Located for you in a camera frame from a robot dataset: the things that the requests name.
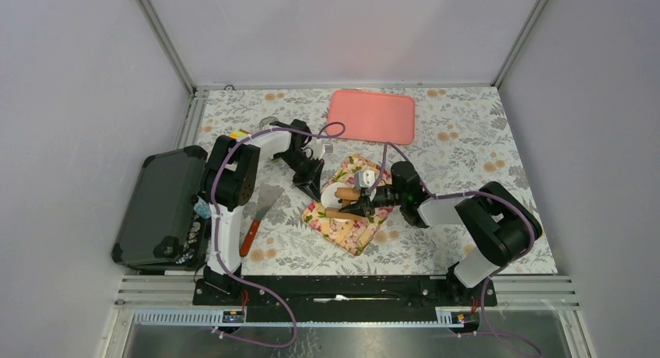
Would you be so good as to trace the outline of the wooden double-ended roller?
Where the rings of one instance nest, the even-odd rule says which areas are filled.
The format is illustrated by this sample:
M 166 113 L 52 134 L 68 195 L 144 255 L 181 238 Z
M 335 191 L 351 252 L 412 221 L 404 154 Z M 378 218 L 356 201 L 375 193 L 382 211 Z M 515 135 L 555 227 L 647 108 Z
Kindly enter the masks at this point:
M 335 195 L 337 197 L 340 197 L 343 200 L 344 206 L 346 206 L 349 203 L 354 202 L 354 200 L 356 199 L 356 196 L 358 195 L 358 192 L 357 192 L 358 190 L 359 189 L 355 189 L 355 188 L 340 188 L 335 193 Z M 353 217 L 354 217 L 354 219 L 350 219 L 350 220 L 358 220 L 359 219 L 357 216 L 353 216 Z

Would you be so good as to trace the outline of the pink plastic tray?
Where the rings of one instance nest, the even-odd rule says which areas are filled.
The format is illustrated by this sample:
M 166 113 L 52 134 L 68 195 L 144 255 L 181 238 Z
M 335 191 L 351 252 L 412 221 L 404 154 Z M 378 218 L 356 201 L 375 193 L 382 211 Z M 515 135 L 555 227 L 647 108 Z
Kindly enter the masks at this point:
M 341 122 L 342 139 L 409 145 L 415 139 L 416 101 L 406 95 L 342 89 L 334 92 L 328 122 Z

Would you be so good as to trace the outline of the metal scraper red handle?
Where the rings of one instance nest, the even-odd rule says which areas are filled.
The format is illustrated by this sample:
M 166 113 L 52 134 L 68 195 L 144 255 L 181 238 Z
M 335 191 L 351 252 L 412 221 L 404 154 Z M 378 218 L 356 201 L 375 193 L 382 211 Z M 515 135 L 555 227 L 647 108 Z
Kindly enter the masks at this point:
M 239 255 L 243 258 L 249 254 L 251 245 L 257 236 L 258 229 L 267 212 L 272 208 L 277 199 L 283 194 L 284 188 L 269 184 L 262 184 L 259 188 L 257 209 L 255 217 L 249 227 L 249 230 L 240 245 Z

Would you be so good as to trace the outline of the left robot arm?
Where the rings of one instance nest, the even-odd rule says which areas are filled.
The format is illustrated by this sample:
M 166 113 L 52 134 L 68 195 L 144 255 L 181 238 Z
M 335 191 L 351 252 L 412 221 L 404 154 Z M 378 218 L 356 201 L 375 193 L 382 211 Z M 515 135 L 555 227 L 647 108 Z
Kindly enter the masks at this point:
M 269 123 L 266 128 L 238 140 L 219 136 L 202 177 L 204 199 L 211 212 L 211 239 L 202 278 L 212 285 L 212 295 L 232 304 L 241 294 L 240 227 L 244 206 L 256 186 L 259 162 L 282 160 L 293 171 L 293 186 L 312 200 L 321 198 L 321 150 L 308 146 L 311 130 L 305 121 Z

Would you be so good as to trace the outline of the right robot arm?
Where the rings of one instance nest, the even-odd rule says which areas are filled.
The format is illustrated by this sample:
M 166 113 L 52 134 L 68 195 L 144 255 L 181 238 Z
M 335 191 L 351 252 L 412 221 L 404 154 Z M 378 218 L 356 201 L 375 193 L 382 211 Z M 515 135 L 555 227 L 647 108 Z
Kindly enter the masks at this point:
M 371 218 L 377 209 L 397 207 L 417 228 L 463 225 L 476 247 L 448 270 L 446 293 L 454 304 L 467 304 L 478 285 L 529 253 L 541 236 L 539 221 L 496 181 L 476 191 L 434 195 L 409 161 L 393 163 L 390 174 L 391 181 L 381 184 L 374 172 L 359 171 L 353 188 L 336 190 L 337 213 L 343 219 Z

